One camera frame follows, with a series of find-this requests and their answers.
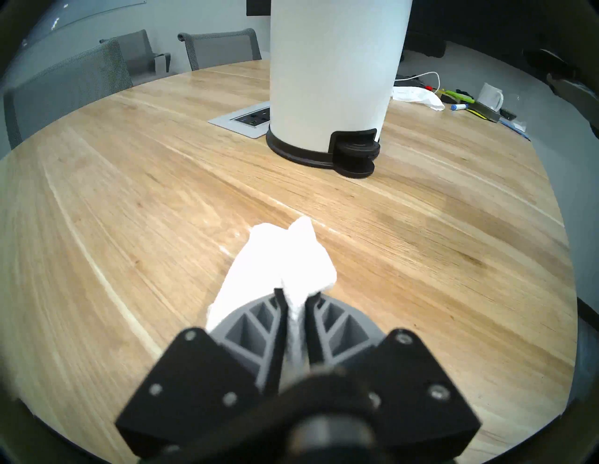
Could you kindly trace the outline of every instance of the whiteboard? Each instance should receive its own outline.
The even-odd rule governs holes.
[[[56,2],[48,8],[35,27],[31,29],[29,35],[23,39],[21,48],[34,44],[57,29],[80,19],[143,3],[146,3],[146,0],[62,0]]]

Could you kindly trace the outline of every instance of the crumpled paper towel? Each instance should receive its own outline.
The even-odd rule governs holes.
[[[304,362],[305,300],[330,289],[336,281],[335,266],[316,240],[309,217],[300,217],[289,229],[259,224],[252,228],[208,307],[206,331],[210,333],[244,304],[282,288],[289,305],[287,355],[293,365],[300,366]]]
[[[445,109],[445,105],[434,92],[420,87],[393,87],[392,97],[393,100],[422,103],[436,111]]]

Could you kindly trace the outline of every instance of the wooden table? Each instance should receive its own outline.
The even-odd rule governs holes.
[[[329,294],[414,330],[483,426],[484,462],[566,405],[568,240],[532,145],[466,111],[392,101],[374,174],[308,168],[206,121],[268,100],[267,61],[180,74],[52,123],[0,162],[0,348],[11,387],[114,463],[113,426],[184,327],[203,325],[252,226],[312,218]]]

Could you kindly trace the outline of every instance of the mesh chair back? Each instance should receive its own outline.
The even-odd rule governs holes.
[[[4,95],[11,148],[62,116],[132,86],[116,39],[41,71]]]
[[[154,71],[154,52],[145,29],[114,38],[119,42],[120,52],[131,77]],[[108,39],[102,39],[100,43],[103,44],[106,40]]]
[[[256,32],[252,28],[215,34],[182,32],[177,35],[177,38],[185,42],[189,64],[193,71],[262,59]]]

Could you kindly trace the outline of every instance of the white mug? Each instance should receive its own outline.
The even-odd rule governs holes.
[[[492,109],[493,111],[499,111],[501,105],[503,105],[503,92],[501,89],[490,86],[485,82],[483,89],[480,91],[479,97],[476,99],[478,103],[482,103],[484,106]]]

